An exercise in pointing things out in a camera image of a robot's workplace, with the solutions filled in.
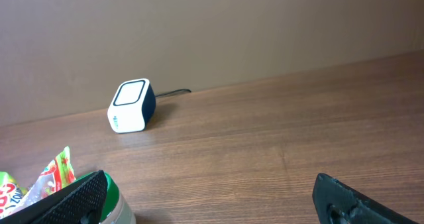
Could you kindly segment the green lid jar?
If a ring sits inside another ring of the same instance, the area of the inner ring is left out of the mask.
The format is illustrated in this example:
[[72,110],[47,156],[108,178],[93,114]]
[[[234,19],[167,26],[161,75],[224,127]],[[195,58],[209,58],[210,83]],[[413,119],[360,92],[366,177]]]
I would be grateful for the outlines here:
[[106,185],[101,183],[102,179],[95,178],[86,184],[93,174],[78,178],[78,181],[87,178],[78,191],[83,203],[83,214],[78,223],[135,224],[135,215],[112,177],[104,172]]

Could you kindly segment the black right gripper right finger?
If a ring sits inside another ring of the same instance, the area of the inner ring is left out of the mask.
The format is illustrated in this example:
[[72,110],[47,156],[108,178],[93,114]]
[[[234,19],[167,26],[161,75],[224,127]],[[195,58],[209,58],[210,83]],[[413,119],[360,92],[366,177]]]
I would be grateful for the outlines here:
[[316,177],[312,198],[320,224],[417,224],[324,173]]

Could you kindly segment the green Haribo candy bag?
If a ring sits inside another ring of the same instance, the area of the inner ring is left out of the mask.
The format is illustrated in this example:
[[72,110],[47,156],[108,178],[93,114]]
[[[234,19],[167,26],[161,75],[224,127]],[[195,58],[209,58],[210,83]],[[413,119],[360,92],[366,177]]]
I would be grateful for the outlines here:
[[75,180],[68,146],[43,169],[29,189],[20,187],[12,175],[1,172],[1,219],[64,189]]

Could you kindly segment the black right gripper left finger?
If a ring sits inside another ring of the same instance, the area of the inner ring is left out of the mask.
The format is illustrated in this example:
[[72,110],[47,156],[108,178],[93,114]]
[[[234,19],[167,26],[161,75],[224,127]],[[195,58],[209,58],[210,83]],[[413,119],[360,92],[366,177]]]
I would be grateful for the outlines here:
[[107,197],[107,179],[98,170],[8,216],[1,224],[98,224]]

